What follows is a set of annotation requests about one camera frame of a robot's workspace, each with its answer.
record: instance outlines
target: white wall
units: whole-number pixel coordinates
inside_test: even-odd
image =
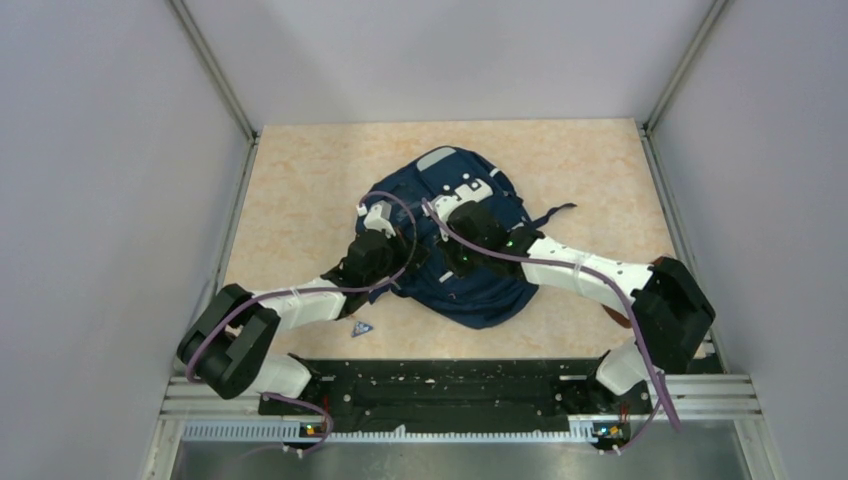
[[[255,127],[646,119],[711,0],[188,0]]]
[[[0,2],[4,479],[136,478],[245,142],[164,1]]]
[[[845,478],[848,3],[736,2],[659,152],[790,478]]]

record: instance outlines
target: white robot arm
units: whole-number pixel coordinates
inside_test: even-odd
[[[680,262],[662,258],[655,264],[626,263],[568,247],[530,226],[519,224],[507,230],[481,203],[491,194],[483,180],[469,179],[435,198],[432,205],[422,202],[425,214],[442,226],[439,248],[455,275],[462,277],[485,266],[501,275],[570,290],[622,314],[632,310],[653,367],[685,373],[715,312]],[[387,202],[377,202],[369,210],[360,208],[367,230],[357,235],[348,255],[320,278],[289,289],[289,295],[265,298],[263,292],[253,294],[238,285],[222,289],[183,338],[179,358],[190,367],[193,362],[197,375],[222,398],[244,391],[298,397],[312,375],[294,357],[268,354],[273,337],[307,323],[349,315],[367,300],[367,288],[362,285],[374,285],[403,267],[413,270],[416,262],[423,261],[414,258],[410,242],[392,228],[390,210]],[[496,256],[470,249],[449,233]],[[598,273],[625,292],[626,307]],[[213,330],[222,319],[251,298],[258,303],[227,322],[241,330],[239,335],[215,336]],[[593,381],[613,395],[623,395],[649,377],[643,354],[636,343],[625,342],[602,358]]]

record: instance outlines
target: purple cable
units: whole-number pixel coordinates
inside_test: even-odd
[[[418,246],[418,234],[417,234],[418,226],[415,223],[415,216],[412,214],[412,210],[409,208],[409,206],[406,203],[403,202],[403,200],[401,200],[400,198],[398,198],[397,196],[395,196],[395,195],[393,195],[389,192],[382,192],[382,191],[379,191],[379,190],[376,190],[376,191],[373,191],[373,192],[368,192],[365,195],[363,195],[361,199],[359,199],[359,204],[362,204],[363,201],[366,198],[369,198],[369,197],[386,197],[389,200],[393,200],[395,203],[400,205],[401,208],[403,208],[404,211],[406,212],[406,214],[409,216],[409,220],[412,222],[412,227],[413,227],[413,229],[415,229],[416,233],[412,236],[412,250],[410,250],[409,258],[407,258],[404,266],[401,267],[400,270],[398,270],[397,273],[395,273],[391,277],[387,278],[386,280],[384,280],[384,281],[382,281],[382,282],[380,282],[376,285],[372,285],[372,286],[369,286],[369,287],[311,287],[311,288],[304,288],[304,289],[298,290],[299,294],[300,293],[325,293],[325,292],[368,293],[368,292],[371,292],[373,290],[383,288],[387,285],[391,285],[392,283],[394,283],[395,280],[400,278],[400,276],[403,275],[403,273],[406,271],[406,267],[412,261],[412,257],[415,254],[415,249]],[[197,362],[200,360],[200,357],[203,356],[203,352],[205,352],[206,349],[209,348],[209,345],[212,343],[212,341],[215,339],[215,337],[220,335],[221,332],[225,328],[227,328],[227,325],[229,325],[230,322],[233,321],[234,318],[236,318],[239,314],[241,314],[241,312],[245,311],[251,305],[259,303],[263,300],[268,300],[269,298],[276,298],[276,297],[286,297],[286,296],[289,296],[289,295],[292,295],[292,294],[293,294],[292,289],[285,289],[285,290],[279,290],[279,291],[276,291],[276,292],[263,293],[262,295],[256,295],[255,297],[250,298],[246,302],[244,302],[241,305],[239,305],[238,307],[236,307],[236,309],[233,310],[232,312],[230,312],[229,315],[224,317],[221,320],[221,322],[218,325],[215,326],[215,328],[212,330],[212,332],[210,332],[210,334],[203,340],[203,342],[200,343],[200,346],[197,348],[197,351],[194,352],[194,355],[192,355],[192,357],[189,359],[188,363],[186,364],[186,372],[185,372],[186,379],[190,383],[202,383],[203,382],[199,378],[195,378],[195,375],[194,375],[194,371],[197,367]],[[312,410],[314,412],[318,412],[321,415],[323,415],[324,418],[327,419],[327,431],[324,433],[324,435],[321,436],[321,440],[318,443],[309,447],[308,449],[306,449],[303,452],[304,455],[306,455],[307,453],[311,453],[314,449],[318,448],[321,444],[323,444],[327,440],[327,437],[330,435],[330,433],[333,431],[333,419],[332,419],[332,417],[330,417],[329,413],[325,412],[323,409],[321,409],[317,405],[311,404],[309,402],[304,402],[302,400],[297,400],[295,398],[286,397],[284,395],[280,395],[280,394],[274,393],[274,392],[263,392],[262,395],[264,395],[268,398],[272,398],[274,400],[280,401],[280,402],[289,403],[289,404],[296,405],[296,406],[299,406],[299,407],[307,408],[307,409]],[[241,456],[239,458],[243,458],[245,456],[252,455],[253,453],[258,453],[259,451],[267,450],[269,448],[270,447],[266,445],[265,447],[260,447],[259,449],[251,450],[250,452],[247,452],[246,454],[244,454],[243,456]]]
[[[493,258],[499,258],[501,260],[508,260],[511,262],[519,262],[519,263],[534,263],[537,265],[548,265],[553,267],[565,267],[570,269],[576,269],[577,264],[571,262],[565,262],[562,260],[546,260],[539,258],[528,258],[528,257],[519,257],[516,255],[509,255],[506,253],[496,252],[494,250],[489,250],[488,248],[483,248],[479,245],[475,245],[472,242],[460,237],[456,234],[456,232],[452,231],[446,224],[443,222],[438,215],[436,215],[433,207],[430,205],[429,201],[426,198],[421,199],[421,206],[424,208],[424,211],[427,212],[427,215],[430,216],[430,219],[436,222],[436,225],[439,226],[445,233],[448,234],[452,239],[456,240],[462,245],[466,247],[480,252],[484,255],[488,255]],[[581,266],[581,272],[586,272],[589,275],[597,278],[601,282],[608,285],[615,295],[618,297],[621,304],[624,306],[624,311],[627,314],[627,318],[630,319],[630,324],[633,327],[633,333],[636,336],[636,344],[639,346],[639,353],[642,354],[642,360],[645,361],[645,368],[648,370],[648,375],[651,377],[651,383],[654,385],[654,389],[657,391],[657,398],[659,399],[659,403],[662,404],[663,408],[668,415],[668,421],[671,423],[671,426],[674,427],[675,430],[680,431],[680,417],[677,415],[677,410],[674,409],[674,404],[671,401],[671,396],[668,394],[668,390],[665,389],[664,384],[660,381],[660,377],[657,375],[657,372],[654,370],[654,364],[651,362],[651,357],[648,355],[648,349],[645,347],[645,337],[642,335],[642,330],[639,328],[639,323],[636,320],[636,313],[633,312],[633,307],[630,306],[630,301],[627,299],[627,295],[621,290],[621,287],[615,283],[611,278],[604,275],[603,273],[589,267]]]
[[[665,375],[660,373],[659,377],[660,377],[660,379],[662,379],[663,386],[665,386]],[[619,447],[618,450],[616,450],[616,452],[619,455],[621,455],[622,453],[626,452],[627,450],[630,450],[631,448],[633,448],[633,446],[636,445],[636,442],[638,442],[639,439],[641,439],[642,436],[645,435],[645,430],[647,430],[648,425],[650,425],[651,422],[654,421],[654,417],[656,417],[657,413],[659,413],[660,407],[662,407],[662,404],[660,402],[657,402],[657,404],[654,405],[654,410],[648,416],[648,419],[645,420],[644,425],[642,425],[639,428],[639,431],[636,432],[636,435],[633,435],[627,443],[625,443],[623,446]]]
[[[292,405],[297,405],[299,407],[303,407],[303,408],[312,410],[312,411],[320,414],[322,417],[324,417],[327,420],[327,430],[324,432],[323,435],[321,435],[321,439],[318,440],[318,443],[316,443],[315,445],[312,445],[311,447],[307,448],[306,450],[303,450],[303,456],[304,457],[309,455],[313,451],[317,450],[321,446],[321,444],[323,444],[325,441],[327,441],[327,437],[329,437],[330,434],[333,433],[333,417],[331,417],[330,414],[327,411],[325,411],[324,409],[322,409],[321,407],[314,405],[314,404],[311,404],[309,402],[304,402],[303,400],[297,400],[295,398],[289,398],[289,397],[286,397],[286,396],[280,395],[279,393],[274,393],[274,392],[262,392],[262,396],[271,398],[273,400],[277,400],[279,402],[290,403]],[[244,460],[245,458],[250,457],[252,455],[256,455],[257,453],[262,453],[262,452],[266,452],[266,451],[269,451],[269,450],[279,451],[279,450],[281,450],[281,448],[277,444],[271,444],[271,445],[261,445],[259,447],[254,448],[254,449],[248,450],[248,451],[242,453],[241,455],[239,455],[238,457],[236,457],[235,459],[233,459],[228,465],[225,465],[223,468],[221,468],[221,470],[219,471],[218,475],[215,478],[218,478],[218,479],[222,478],[224,473],[226,473],[230,469],[230,467],[233,466],[232,464],[240,462],[240,461]]]
[[[404,211],[406,211],[406,214],[409,215],[409,219],[410,219],[410,221],[412,221],[412,226],[414,228],[417,228],[417,226],[415,224],[415,216],[412,214],[412,210],[409,208],[409,206],[407,206],[406,203],[404,203],[400,198],[396,197],[395,195],[393,195],[389,192],[381,192],[381,191],[368,192],[359,200],[359,203],[361,204],[362,201],[365,200],[366,198],[375,197],[375,196],[386,197],[390,200],[394,200],[398,205],[401,206],[401,208],[404,209]],[[409,262],[412,261],[412,255],[414,254],[415,248],[418,245],[418,238],[417,237],[418,237],[418,235],[416,234],[412,238],[412,250],[410,251],[409,258],[406,261],[406,265],[408,265]],[[310,287],[310,288],[298,289],[297,293],[298,294],[301,294],[301,293],[326,293],[326,292],[368,293],[368,292],[371,292],[372,290],[377,290],[377,289],[383,288],[387,285],[391,285],[392,283],[394,283],[394,281],[397,280],[398,278],[400,278],[400,276],[403,275],[403,272],[406,271],[406,265],[404,265],[400,270],[398,270],[397,273],[395,273],[391,277],[387,278],[386,280],[378,283],[377,285],[372,285],[372,286],[369,286],[369,287]],[[203,352],[205,352],[206,349],[209,348],[209,345],[212,343],[212,341],[215,340],[215,337],[217,337],[225,328],[227,328],[227,325],[229,325],[230,322],[232,322],[234,318],[236,318],[239,314],[241,314],[241,312],[248,309],[251,305],[254,305],[254,304],[261,302],[262,300],[268,300],[270,298],[277,298],[277,297],[287,297],[289,295],[292,295],[293,293],[294,293],[293,290],[290,289],[290,288],[287,288],[285,290],[278,290],[276,292],[263,293],[261,295],[256,295],[255,297],[250,298],[248,301],[246,301],[246,302],[242,303],[241,305],[239,305],[238,307],[236,307],[236,309],[233,310],[232,312],[230,312],[229,315],[224,317],[224,319],[221,320],[221,323],[216,325],[215,328],[212,330],[212,332],[203,340],[203,342],[200,343],[200,346],[197,348],[197,351],[194,352],[194,355],[191,356],[188,363],[186,364],[186,372],[185,372],[186,379],[188,379],[188,381],[191,382],[191,383],[203,383],[202,380],[200,380],[199,378],[195,378],[195,376],[194,376],[194,371],[197,368],[197,362],[200,360],[200,357],[203,356]]]

